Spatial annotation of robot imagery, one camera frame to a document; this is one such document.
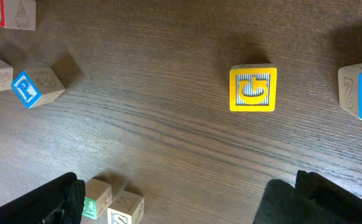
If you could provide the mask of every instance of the yellow block face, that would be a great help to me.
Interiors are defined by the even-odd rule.
[[[273,111],[276,100],[276,68],[236,68],[229,74],[231,111]]]

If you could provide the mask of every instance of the dark wood surface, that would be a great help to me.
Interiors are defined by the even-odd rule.
[[[0,92],[0,206],[69,171],[129,179],[142,224],[251,223],[299,169],[362,198],[362,121],[336,79],[362,62],[362,1],[37,0],[37,31],[0,28],[0,59],[67,87],[31,110]],[[231,113],[230,68],[265,62],[275,111]]]

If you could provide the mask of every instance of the yellow letter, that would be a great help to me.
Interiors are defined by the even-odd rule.
[[[245,96],[243,94],[243,87],[245,85],[248,85],[250,83],[250,81],[248,80],[244,80],[244,81],[239,81],[239,96],[242,98],[242,100],[249,104],[249,105],[257,105],[261,102],[263,102],[263,100],[265,99],[265,97],[267,97],[268,95],[268,87],[267,87],[267,80],[257,80],[255,77],[253,77],[253,82],[252,82],[252,89],[253,91],[257,91],[258,88],[263,88],[264,92],[263,94],[259,95],[259,96]]]

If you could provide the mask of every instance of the blue letter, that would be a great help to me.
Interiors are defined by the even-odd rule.
[[[26,96],[26,101],[29,100],[31,95],[27,92],[27,89],[29,88],[29,83],[26,80],[19,82],[16,88],[20,89],[23,92],[24,96]]]

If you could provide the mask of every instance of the wooden table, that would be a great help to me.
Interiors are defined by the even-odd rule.
[[[0,28],[0,59],[67,91],[31,110],[0,92],[0,206],[69,171],[129,179],[141,224],[251,223],[299,169],[362,198],[362,121],[337,84],[362,62],[362,1],[37,2],[37,31]],[[276,110],[231,113],[230,68],[265,62]]]

